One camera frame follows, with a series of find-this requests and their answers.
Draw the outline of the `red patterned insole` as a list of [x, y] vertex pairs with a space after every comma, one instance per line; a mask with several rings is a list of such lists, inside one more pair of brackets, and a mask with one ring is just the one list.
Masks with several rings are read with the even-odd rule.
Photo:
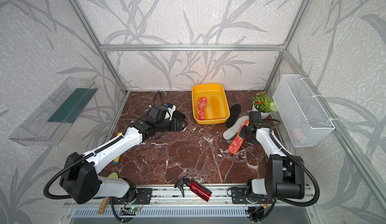
[[198, 100], [197, 103], [197, 119], [202, 121], [205, 120], [205, 115], [206, 115], [206, 107], [207, 107], [207, 98], [206, 97], [201, 97]]
[[236, 153], [239, 151], [241, 145], [242, 145], [243, 142], [244, 142], [244, 139], [243, 139], [242, 137], [240, 137], [239, 134], [240, 134], [242, 128], [243, 128], [244, 126], [248, 126], [248, 125], [249, 125], [249, 119], [245, 120], [245, 121], [243, 122], [243, 124], [240, 126], [239, 131], [238, 131], [238, 133], [237, 133], [235, 139], [233, 140], [233, 142], [231, 143], [231, 145], [230, 145], [229, 148], [228, 148], [228, 150], [229, 150], [229, 152], [230, 152], [231, 154], [236, 154]]

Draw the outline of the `yellow insole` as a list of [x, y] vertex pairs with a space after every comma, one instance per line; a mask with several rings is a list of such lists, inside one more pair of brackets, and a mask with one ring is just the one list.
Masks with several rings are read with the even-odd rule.
[[198, 111], [198, 102], [199, 102], [199, 97], [197, 97], [196, 99], [195, 99], [195, 102], [194, 102], [194, 110], [195, 110], [195, 113], [194, 113], [194, 116], [195, 116], [195, 118], [196, 119], [198, 119], [198, 113], [199, 113], [199, 111]]
[[220, 103], [219, 99], [215, 96], [211, 96], [209, 103], [210, 103], [210, 106], [212, 109], [213, 119], [220, 119], [221, 118], [221, 110], [220, 110], [221, 103]]

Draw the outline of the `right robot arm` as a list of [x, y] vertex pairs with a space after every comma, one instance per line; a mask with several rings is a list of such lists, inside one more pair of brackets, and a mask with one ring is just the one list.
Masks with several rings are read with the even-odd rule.
[[[312, 173], [304, 166], [300, 156], [291, 154], [274, 134], [273, 126], [266, 124], [259, 111], [249, 113], [249, 123], [241, 127], [239, 137], [251, 144], [260, 144], [267, 156], [265, 178], [252, 179], [246, 185], [246, 199], [254, 203], [259, 198], [280, 200], [297, 207], [309, 207], [320, 198], [320, 188]], [[315, 189], [311, 200], [300, 202], [305, 197], [305, 176]]]

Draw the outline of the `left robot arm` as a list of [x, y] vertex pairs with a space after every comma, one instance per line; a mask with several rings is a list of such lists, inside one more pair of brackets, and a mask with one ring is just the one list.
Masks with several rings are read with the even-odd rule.
[[112, 179], [99, 174], [113, 160], [156, 133], [183, 132], [186, 116], [171, 103], [153, 105], [142, 119], [132, 122], [122, 133], [84, 154], [70, 154], [65, 166], [45, 185], [48, 199], [72, 198], [84, 204], [96, 198], [115, 197], [129, 203], [136, 199], [136, 185], [126, 178]]

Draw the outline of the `yellow plastic storage box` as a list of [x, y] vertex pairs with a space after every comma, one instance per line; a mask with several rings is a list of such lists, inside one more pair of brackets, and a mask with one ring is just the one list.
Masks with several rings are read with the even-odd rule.
[[192, 106], [194, 119], [199, 125], [221, 124], [230, 117], [225, 90], [219, 83], [194, 85]]

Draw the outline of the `black insole left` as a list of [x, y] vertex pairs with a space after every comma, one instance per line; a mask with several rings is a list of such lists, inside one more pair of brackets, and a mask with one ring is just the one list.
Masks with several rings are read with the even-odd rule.
[[186, 116], [183, 113], [181, 113], [180, 111], [177, 111], [177, 110], [175, 110], [173, 112], [173, 117], [176, 118], [176, 119], [183, 119], [183, 120], [186, 119]]

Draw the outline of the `black insole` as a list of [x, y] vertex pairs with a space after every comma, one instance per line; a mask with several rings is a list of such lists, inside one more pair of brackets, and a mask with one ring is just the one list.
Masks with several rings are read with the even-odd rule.
[[177, 111], [177, 110], [175, 110], [173, 112], [173, 117], [176, 118], [176, 119], [183, 119], [183, 120], [186, 119], [186, 116], [183, 113], [181, 113], [180, 111]]
[[234, 104], [233, 106], [230, 107], [229, 111], [230, 111], [230, 117], [226, 121], [226, 128], [227, 129], [234, 126], [234, 124], [238, 120], [239, 114], [241, 112], [240, 104], [238, 104], [238, 103]]

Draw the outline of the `black insole right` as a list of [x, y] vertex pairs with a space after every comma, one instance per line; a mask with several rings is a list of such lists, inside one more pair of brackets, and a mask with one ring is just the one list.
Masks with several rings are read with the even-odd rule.
[[230, 111], [230, 117], [226, 121], [226, 128], [227, 129], [234, 126], [234, 124], [238, 120], [239, 114], [241, 112], [240, 104], [238, 104], [238, 103], [234, 104], [233, 106], [230, 107], [229, 111]]

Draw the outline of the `potted plant white pot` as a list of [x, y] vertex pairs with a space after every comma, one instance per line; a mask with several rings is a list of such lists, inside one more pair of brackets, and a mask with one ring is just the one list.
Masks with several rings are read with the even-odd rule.
[[266, 119], [272, 112], [278, 112], [276, 103], [264, 91], [258, 92], [252, 99], [252, 111], [260, 112], [262, 119]]

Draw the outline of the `yellow scraper tool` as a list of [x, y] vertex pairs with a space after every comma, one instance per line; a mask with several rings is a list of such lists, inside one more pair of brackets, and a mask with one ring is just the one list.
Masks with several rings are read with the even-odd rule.
[[119, 163], [119, 161], [120, 161], [120, 156], [118, 156], [117, 158], [115, 158], [114, 161], [113, 161], [113, 163], [117, 165], [117, 164]]

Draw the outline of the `green insole piece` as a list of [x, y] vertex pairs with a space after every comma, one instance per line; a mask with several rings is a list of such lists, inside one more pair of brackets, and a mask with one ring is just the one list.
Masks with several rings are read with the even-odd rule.
[[108, 175], [108, 178], [109, 179], [119, 179], [119, 176], [116, 172], [113, 172], [113, 173]]

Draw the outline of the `red spray bottle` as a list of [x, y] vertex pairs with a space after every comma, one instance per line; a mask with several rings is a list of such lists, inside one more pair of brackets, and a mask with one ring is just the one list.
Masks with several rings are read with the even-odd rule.
[[188, 179], [187, 176], [184, 176], [174, 185], [174, 188], [178, 188], [183, 197], [185, 196], [184, 185], [186, 185], [191, 192], [193, 192], [194, 194], [196, 194], [198, 197], [200, 197], [202, 200], [206, 202], [209, 201], [212, 195], [212, 192], [210, 190], [208, 190], [201, 184]]

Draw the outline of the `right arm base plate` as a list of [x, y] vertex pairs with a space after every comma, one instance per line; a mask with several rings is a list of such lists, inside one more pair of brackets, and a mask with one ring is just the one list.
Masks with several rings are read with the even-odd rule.
[[253, 192], [249, 192], [245, 187], [231, 187], [227, 190], [227, 194], [231, 197], [232, 203], [236, 205], [241, 204], [257, 204], [257, 205], [266, 205], [272, 204], [272, 200], [266, 198], [262, 194], [255, 194]]

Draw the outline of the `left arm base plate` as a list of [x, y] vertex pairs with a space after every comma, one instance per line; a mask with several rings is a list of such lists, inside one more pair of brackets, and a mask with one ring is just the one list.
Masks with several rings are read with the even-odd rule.
[[130, 190], [123, 198], [117, 198], [116, 203], [119, 205], [149, 205], [152, 197], [151, 188], [138, 188]]

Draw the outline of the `clear plastic wall shelf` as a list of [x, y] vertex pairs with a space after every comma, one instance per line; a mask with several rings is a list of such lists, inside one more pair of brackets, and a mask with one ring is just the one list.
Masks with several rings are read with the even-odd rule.
[[22, 146], [57, 146], [97, 91], [94, 80], [68, 77], [9, 139]]

